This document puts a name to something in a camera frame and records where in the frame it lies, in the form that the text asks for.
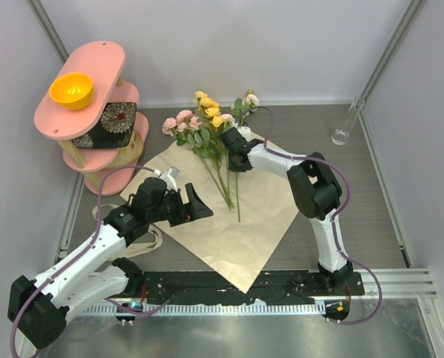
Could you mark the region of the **white flower stem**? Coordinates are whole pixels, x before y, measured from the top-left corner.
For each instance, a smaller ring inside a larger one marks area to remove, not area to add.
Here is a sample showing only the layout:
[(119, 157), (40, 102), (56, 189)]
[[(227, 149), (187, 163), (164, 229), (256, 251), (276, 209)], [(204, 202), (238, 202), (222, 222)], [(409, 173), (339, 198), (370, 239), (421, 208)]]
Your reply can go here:
[[(256, 111), (256, 106), (260, 104), (260, 99), (253, 89), (249, 89), (243, 98), (237, 98), (232, 105), (231, 115), (235, 118), (237, 127), (245, 124), (246, 117)], [(235, 174), (235, 193), (237, 205), (237, 221), (241, 222), (240, 194), (238, 174)]]

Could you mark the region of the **orange wrapping paper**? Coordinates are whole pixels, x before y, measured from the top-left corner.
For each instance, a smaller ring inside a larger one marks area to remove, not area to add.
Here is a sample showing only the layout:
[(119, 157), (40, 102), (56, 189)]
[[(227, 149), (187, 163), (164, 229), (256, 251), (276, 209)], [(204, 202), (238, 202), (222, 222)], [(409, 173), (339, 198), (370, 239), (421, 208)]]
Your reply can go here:
[(260, 169), (235, 175), (225, 167), (215, 171), (186, 146), (167, 135), (152, 133), (141, 159), (145, 168), (122, 191), (137, 191), (148, 169), (179, 170), (179, 188), (192, 183), (201, 200), (213, 211), (206, 219), (157, 228), (194, 254), (242, 292), (247, 292), (298, 215), (287, 179)]

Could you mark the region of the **cream printed ribbon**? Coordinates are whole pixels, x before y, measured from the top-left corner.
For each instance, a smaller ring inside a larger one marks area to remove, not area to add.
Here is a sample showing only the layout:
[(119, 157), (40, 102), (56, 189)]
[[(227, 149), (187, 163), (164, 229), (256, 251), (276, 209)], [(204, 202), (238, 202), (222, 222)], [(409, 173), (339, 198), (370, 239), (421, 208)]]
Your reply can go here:
[(125, 239), (119, 236), (116, 228), (110, 224), (101, 223), (98, 239), (93, 244), (91, 251), (101, 254), (103, 259), (107, 261), (114, 261), (118, 258), (132, 258), (142, 254), (147, 254), (158, 249), (163, 244), (163, 235), (161, 231), (150, 224), (148, 233), (154, 236), (151, 242), (131, 243), (126, 246)]

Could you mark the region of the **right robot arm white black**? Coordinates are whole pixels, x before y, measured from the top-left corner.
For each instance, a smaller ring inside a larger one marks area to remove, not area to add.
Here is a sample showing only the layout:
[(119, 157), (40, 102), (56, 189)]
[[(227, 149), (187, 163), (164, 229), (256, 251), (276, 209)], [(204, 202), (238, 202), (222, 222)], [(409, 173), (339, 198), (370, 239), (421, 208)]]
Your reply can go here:
[(236, 128), (224, 132), (221, 141), (228, 151), (230, 171), (261, 169), (288, 180), (298, 211), (313, 228), (322, 290), (335, 295), (344, 289), (353, 266), (340, 233), (342, 188), (325, 158), (317, 152), (291, 154), (261, 139), (247, 140)]

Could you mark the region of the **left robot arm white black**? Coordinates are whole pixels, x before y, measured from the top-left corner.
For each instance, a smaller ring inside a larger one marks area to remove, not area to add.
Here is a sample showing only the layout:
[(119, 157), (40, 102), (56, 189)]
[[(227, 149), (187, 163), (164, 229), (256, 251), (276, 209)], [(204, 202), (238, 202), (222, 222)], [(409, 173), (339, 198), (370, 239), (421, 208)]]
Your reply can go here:
[(142, 287), (142, 272), (117, 255), (148, 233), (152, 224), (167, 222), (174, 227), (213, 215), (191, 183), (185, 190), (187, 202), (168, 172), (145, 179), (66, 258), (33, 279), (18, 277), (10, 287), (7, 317), (13, 324), (11, 333), (21, 333), (40, 351), (91, 305), (120, 293), (127, 298), (136, 296)]

